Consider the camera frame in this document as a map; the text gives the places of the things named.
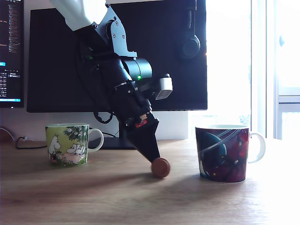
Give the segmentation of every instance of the black monitor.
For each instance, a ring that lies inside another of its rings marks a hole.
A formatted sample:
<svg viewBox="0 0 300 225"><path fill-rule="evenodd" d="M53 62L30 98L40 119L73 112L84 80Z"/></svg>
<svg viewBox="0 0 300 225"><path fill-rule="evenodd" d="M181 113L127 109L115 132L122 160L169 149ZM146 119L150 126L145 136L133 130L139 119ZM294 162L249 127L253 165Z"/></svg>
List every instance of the black monitor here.
<svg viewBox="0 0 300 225"><path fill-rule="evenodd" d="M0 108L24 107L23 0L0 0Z"/></svg>
<svg viewBox="0 0 300 225"><path fill-rule="evenodd" d="M195 34L201 47L191 59L180 54L187 27L194 25L186 2L193 1L111 5L125 27L128 50L151 64L153 77L169 73L172 78L173 92L167 99L150 99L154 111L206 110L208 106L205 0L197 1ZM28 112L105 112L101 103L93 104L76 77L76 44L75 33L56 9L31 11ZM82 69L80 76L97 97L99 74Z"/></svg>

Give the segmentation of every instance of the mug handle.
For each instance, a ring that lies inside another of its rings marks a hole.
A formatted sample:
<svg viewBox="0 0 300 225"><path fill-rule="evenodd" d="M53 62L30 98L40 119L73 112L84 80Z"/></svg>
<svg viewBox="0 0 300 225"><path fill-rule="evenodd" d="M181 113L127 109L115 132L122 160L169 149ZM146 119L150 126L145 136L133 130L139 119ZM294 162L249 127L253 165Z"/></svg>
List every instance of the mug handle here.
<svg viewBox="0 0 300 225"><path fill-rule="evenodd" d="M250 132L250 137L254 136L254 135L258 137L261 149L259 150L259 153L256 156L256 159L253 160L253 161L247 161L248 163L256 163L256 162L258 162L259 160L262 159L262 157L264 156L264 154L266 152L266 140L265 140L265 138L260 133Z"/></svg>
<svg viewBox="0 0 300 225"><path fill-rule="evenodd" d="M101 141L100 141L100 144L96 148L94 148L94 149L89 149L88 148L88 153L98 151L102 147L103 142L104 142L104 136L103 136L103 133L101 132L101 130L99 130L99 129L90 129L89 134L92 133L93 131L97 131L100 134Z"/></svg>

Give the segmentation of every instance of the mug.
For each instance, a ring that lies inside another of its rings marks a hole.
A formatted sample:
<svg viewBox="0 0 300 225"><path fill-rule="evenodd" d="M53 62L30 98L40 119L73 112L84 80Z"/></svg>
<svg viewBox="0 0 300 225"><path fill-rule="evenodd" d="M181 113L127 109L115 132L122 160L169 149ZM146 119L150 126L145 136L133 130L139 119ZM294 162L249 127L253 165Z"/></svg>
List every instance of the mug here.
<svg viewBox="0 0 300 225"><path fill-rule="evenodd" d="M89 134L97 131L101 142L89 149ZM98 151L104 142L103 133L99 129L90 129L89 124L69 123L46 126L46 140L49 161L55 165L73 166L85 164L88 152Z"/></svg>
<svg viewBox="0 0 300 225"><path fill-rule="evenodd" d="M200 176L215 182L238 183L246 179L247 163L258 162L266 151L265 138L243 125L196 127ZM249 138L256 135L260 151L248 161Z"/></svg>

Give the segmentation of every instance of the red label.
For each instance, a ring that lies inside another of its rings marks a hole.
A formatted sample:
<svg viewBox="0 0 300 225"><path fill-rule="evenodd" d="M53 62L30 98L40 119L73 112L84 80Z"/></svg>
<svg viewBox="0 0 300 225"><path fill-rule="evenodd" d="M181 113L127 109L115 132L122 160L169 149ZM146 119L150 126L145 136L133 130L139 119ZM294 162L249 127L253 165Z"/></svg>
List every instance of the red label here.
<svg viewBox="0 0 300 225"><path fill-rule="evenodd" d="M135 126L136 126L136 128L140 128L141 126L144 126L147 123L148 123L147 120L143 120L142 122L137 123Z"/></svg>

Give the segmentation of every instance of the cable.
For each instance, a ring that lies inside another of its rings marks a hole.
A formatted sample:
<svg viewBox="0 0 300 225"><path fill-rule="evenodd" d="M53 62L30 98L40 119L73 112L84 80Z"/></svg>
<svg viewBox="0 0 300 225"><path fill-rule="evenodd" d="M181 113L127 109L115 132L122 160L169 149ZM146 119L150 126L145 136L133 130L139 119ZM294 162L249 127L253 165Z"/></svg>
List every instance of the cable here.
<svg viewBox="0 0 300 225"><path fill-rule="evenodd" d="M108 135L108 136L111 136L111 137L116 137L116 135L112 135L110 133L106 133L106 132L102 132L104 135Z"/></svg>
<svg viewBox="0 0 300 225"><path fill-rule="evenodd" d="M6 133L9 134L9 136L11 137L11 139L13 139L13 141L15 141L14 137L12 136L12 134L8 130L6 130L4 128L1 128L1 127L0 127L0 130L4 130Z"/></svg>
<svg viewBox="0 0 300 225"><path fill-rule="evenodd" d="M24 150L24 149L43 149L43 148L46 148L47 147L47 145L45 145L45 146L39 146L39 147L26 147L26 148L21 148L21 147L18 147L18 142L19 142L19 140L20 139L25 139L24 137L19 137L18 139L17 139L17 141L16 141L16 143L15 143L15 148L16 149L22 149L22 150Z"/></svg>
<svg viewBox="0 0 300 225"><path fill-rule="evenodd" d="M102 132L104 135L108 135L108 136L111 136L111 137L116 137L115 135L112 135L112 134L109 134L109 133L105 133L105 132Z"/></svg>
<svg viewBox="0 0 300 225"><path fill-rule="evenodd" d="M94 103L95 106L97 106L97 101L95 100L95 98L92 96L92 94L88 91L88 89L84 86L83 84L83 81L81 79L81 77L79 76L79 71L78 71L78 62L77 62L77 54L78 54L78 57L81 58L83 64L84 64L84 59L83 59L83 56L81 54L81 51L80 51L80 41L78 40L77 42L77 50L75 52L75 70L76 70L76 76L79 80L79 83L81 84L83 90L86 92L86 94L90 97L90 99L92 100L92 102ZM110 121L112 121L113 119L113 116L114 116L114 113L107 110L107 113L110 113L110 117L108 120L104 121L98 114L98 112L93 112L94 114L94 117L96 118L96 120L102 124L108 124Z"/></svg>
<svg viewBox="0 0 300 225"><path fill-rule="evenodd" d="M120 132L120 130L118 130L118 132L115 134L115 137L117 137L116 135Z"/></svg>

